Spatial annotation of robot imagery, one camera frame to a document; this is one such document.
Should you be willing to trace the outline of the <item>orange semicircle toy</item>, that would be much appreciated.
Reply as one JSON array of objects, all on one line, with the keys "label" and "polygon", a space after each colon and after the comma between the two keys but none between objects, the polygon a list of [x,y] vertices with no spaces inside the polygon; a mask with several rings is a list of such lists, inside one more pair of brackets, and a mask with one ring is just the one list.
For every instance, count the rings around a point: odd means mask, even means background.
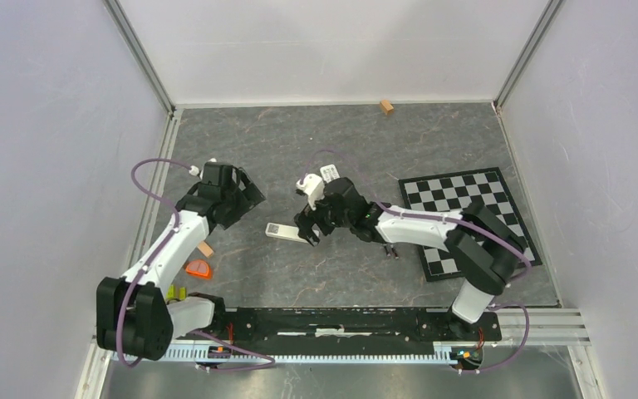
[{"label": "orange semicircle toy", "polygon": [[213,277],[213,270],[210,267],[209,263],[203,259],[197,259],[193,261],[189,261],[184,266],[184,271],[195,278],[201,279],[211,279]]}]

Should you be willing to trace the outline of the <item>yellow green toy blocks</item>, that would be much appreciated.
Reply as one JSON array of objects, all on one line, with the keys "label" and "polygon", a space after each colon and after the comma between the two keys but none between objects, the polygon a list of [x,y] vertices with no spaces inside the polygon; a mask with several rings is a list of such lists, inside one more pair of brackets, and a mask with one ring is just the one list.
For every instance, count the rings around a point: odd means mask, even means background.
[{"label": "yellow green toy blocks", "polygon": [[165,296],[167,304],[184,301],[187,298],[187,288],[171,284]]}]

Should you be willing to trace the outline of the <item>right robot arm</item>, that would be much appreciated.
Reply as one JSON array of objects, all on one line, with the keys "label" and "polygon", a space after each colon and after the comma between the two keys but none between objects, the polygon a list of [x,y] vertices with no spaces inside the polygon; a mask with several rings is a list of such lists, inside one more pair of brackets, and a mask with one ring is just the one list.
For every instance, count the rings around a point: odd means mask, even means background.
[{"label": "right robot arm", "polygon": [[414,244],[448,253],[465,279],[446,318],[457,339],[476,333],[491,302],[517,278],[516,267],[531,265],[524,241],[479,202],[450,212],[405,209],[368,201],[346,177],[326,182],[314,174],[300,178],[296,192],[307,205],[294,222],[310,245],[335,229],[347,229],[367,243]]}]

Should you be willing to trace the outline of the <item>small wooden block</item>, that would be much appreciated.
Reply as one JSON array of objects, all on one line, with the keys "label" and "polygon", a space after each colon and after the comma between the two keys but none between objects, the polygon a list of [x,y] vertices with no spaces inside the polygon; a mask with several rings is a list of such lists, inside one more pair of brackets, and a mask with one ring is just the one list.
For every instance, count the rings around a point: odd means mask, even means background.
[{"label": "small wooden block", "polygon": [[388,100],[381,100],[379,107],[386,116],[391,115],[395,110],[394,106]]}]

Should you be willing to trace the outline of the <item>wooden letter block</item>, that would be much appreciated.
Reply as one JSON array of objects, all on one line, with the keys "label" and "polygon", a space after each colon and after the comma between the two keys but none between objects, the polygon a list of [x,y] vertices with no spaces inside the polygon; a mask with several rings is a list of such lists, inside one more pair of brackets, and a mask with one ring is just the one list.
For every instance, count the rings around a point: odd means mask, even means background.
[{"label": "wooden letter block", "polygon": [[197,248],[200,253],[207,259],[213,257],[214,255],[214,250],[205,241],[199,243]]}]

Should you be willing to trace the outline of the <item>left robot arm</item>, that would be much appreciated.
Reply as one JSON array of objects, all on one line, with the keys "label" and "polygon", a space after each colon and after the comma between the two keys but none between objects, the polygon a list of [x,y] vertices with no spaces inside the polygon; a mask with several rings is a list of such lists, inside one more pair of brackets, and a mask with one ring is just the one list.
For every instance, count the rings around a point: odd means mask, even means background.
[{"label": "left robot arm", "polygon": [[210,160],[185,168],[196,181],[173,204],[163,232],[119,278],[103,278],[96,288],[97,344],[127,367],[161,359],[177,337],[199,330],[214,339],[228,327],[220,298],[189,294],[167,303],[165,296],[193,250],[215,228],[237,223],[265,196],[237,166]]}]

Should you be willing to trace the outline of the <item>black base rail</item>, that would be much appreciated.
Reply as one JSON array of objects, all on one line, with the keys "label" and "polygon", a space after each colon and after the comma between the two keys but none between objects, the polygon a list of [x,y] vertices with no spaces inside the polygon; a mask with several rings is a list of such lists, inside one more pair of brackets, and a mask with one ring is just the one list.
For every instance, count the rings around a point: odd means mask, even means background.
[{"label": "black base rail", "polygon": [[206,333],[263,355],[427,354],[434,343],[499,342],[495,313],[474,324],[443,308],[236,308]]}]

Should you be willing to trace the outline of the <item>white remote control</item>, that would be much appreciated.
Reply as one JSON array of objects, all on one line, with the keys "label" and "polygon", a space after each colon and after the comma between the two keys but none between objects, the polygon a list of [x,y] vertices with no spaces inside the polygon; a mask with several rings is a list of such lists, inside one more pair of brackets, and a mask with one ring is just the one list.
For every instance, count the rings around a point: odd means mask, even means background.
[{"label": "white remote control", "polygon": [[339,179],[341,176],[334,164],[324,165],[320,168],[321,177],[326,183]]},{"label": "white remote control", "polygon": [[300,244],[316,245],[320,242],[318,238],[312,240],[300,236],[300,229],[297,226],[287,224],[268,223],[265,229],[265,235],[270,238],[291,241]]}]

